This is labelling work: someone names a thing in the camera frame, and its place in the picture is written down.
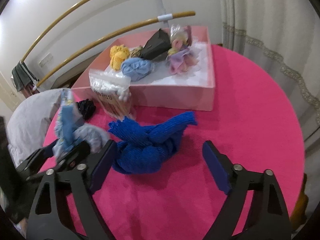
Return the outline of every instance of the pink round table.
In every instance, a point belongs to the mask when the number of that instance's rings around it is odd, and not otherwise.
[[[247,170],[271,169],[291,214],[304,169],[302,133],[292,106],[280,87],[255,63],[230,50],[212,46],[216,91],[211,112],[196,111],[198,126],[186,129],[180,151],[154,174],[123,175],[110,170],[93,195],[117,240],[201,240],[226,196],[220,192],[202,157],[211,140],[233,163]],[[183,110],[137,107],[137,121],[151,125]],[[111,119],[98,107],[89,123],[108,129]],[[54,139],[55,119],[44,145]],[[48,160],[42,170],[54,166]],[[248,194],[235,233],[242,230],[252,195]],[[72,196],[68,197],[76,230],[85,235]]]

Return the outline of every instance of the pink box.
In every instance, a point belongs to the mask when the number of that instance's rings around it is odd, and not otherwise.
[[[192,36],[198,39],[197,44],[201,44],[202,48],[204,48],[202,49],[202,54],[205,53],[207,57],[207,59],[202,62],[205,66],[202,65],[200,68],[201,78],[196,77],[199,73],[198,71],[189,73],[191,77],[186,78],[185,80],[177,75],[167,75],[163,80],[145,83],[146,81],[143,81],[144,79],[149,78],[148,80],[150,80],[150,78],[152,78],[149,77],[150,75],[153,75],[153,73],[151,73],[149,76],[140,80],[143,83],[139,83],[138,81],[136,84],[135,82],[132,82],[130,85],[130,91],[132,92],[135,105],[204,111],[212,110],[215,79],[208,28],[204,26],[192,26],[191,30]],[[156,31],[146,31],[129,34],[115,40],[101,52],[101,54],[82,73],[72,86],[73,92],[81,98],[81,100],[95,98],[94,93],[90,88],[89,69],[105,70],[110,63],[110,49],[112,46],[121,44],[124,44],[129,48],[134,48],[139,45],[143,46],[155,32]]]

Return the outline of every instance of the lace trim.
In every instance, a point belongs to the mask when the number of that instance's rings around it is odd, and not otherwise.
[[[279,53],[277,53],[277,52],[275,52],[275,51],[273,51],[271,49],[268,49],[264,45],[263,41],[260,41],[258,39],[255,39],[253,37],[248,36],[246,30],[236,29],[233,26],[227,25],[227,23],[223,23],[223,28],[225,28],[228,32],[234,33],[235,35],[245,36],[246,37],[245,38],[245,42],[246,43],[258,47],[259,49],[261,49],[263,51],[263,54],[266,57],[277,61],[280,64],[280,71],[284,75],[286,75],[287,77],[289,77],[289,78],[291,78],[291,79],[293,79],[294,81],[297,82],[298,87],[300,89],[300,93],[301,93],[303,99],[308,104],[313,106],[313,108],[315,109],[316,115],[317,115],[316,116],[316,122],[317,122],[318,125],[320,125],[320,100],[310,93],[310,91],[308,90],[308,88],[306,86],[306,83],[305,83],[303,77],[301,76],[301,74],[298,71],[293,70],[292,68],[288,67],[284,63],[283,57]]]

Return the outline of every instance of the wooden rod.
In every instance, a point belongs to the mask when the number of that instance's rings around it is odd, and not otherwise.
[[[74,10],[79,8],[81,5],[84,5],[85,3],[89,2],[90,0],[82,0],[81,2],[76,3],[74,6],[72,6],[68,11],[66,11],[64,14],[62,14],[59,18],[57,18],[53,23],[47,27],[44,32],[35,40],[35,42],[31,45],[31,47],[28,49],[28,51],[24,54],[23,58],[20,60],[21,62],[24,62],[26,57],[30,54],[30,52],[33,50],[33,48],[39,43],[39,41],[55,26],[58,22],[60,22],[63,18],[68,16],[70,13],[72,13]]]
[[[180,13],[173,13],[172,14],[172,19],[176,19],[176,18],[182,18],[182,17],[188,17],[188,16],[194,16],[196,15],[195,11],[186,11],[186,12],[180,12]],[[60,63],[58,66],[56,66],[54,69],[52,69],[47,75],[44,76],[44,78],[42,80],[40,80],[37,85],[34,87],[34,89],[38,88],[39,86],[41,86],[43,84],[43,82],[45,82],[49,77],[51,77],[54,73],[56,73],[59,69],[61,69],[63,66],[65,66],[66,64],[68,64],[71,60],[75,59],[76,57],[78,57],[79,55],[85,53],[86,51],[88,51],[89,49],[94,48],[95,46],[110,40],[118,35],[121,35],[123,33],[138,29],[140,27],[146,26],[146,25],[150,25],[153,23],[157,23],[159,22],[158,18],[153,18],[153,19],[149,19],[149,20],[145,20],[142,22],[138,22],[132,25],[129,25],[127,27],[124,27],[122,29],[119,29],[115,32],[112,32],[100,39],[98,39],[97,41],[94,41],[90,44],[88,44],[87,46],[85,46],[84,48],[78,50],[77,52],[75,52],[74,54],[72,54],[69,58],[67,58],[65,61],[63,61],[62,63]]]

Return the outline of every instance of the curtain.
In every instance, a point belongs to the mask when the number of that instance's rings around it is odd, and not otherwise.
[[[297,114],[306,147],[306,193],[314,210],[320,200],[319,17],[309,0],[220,1],[223,46],[263,68]]]

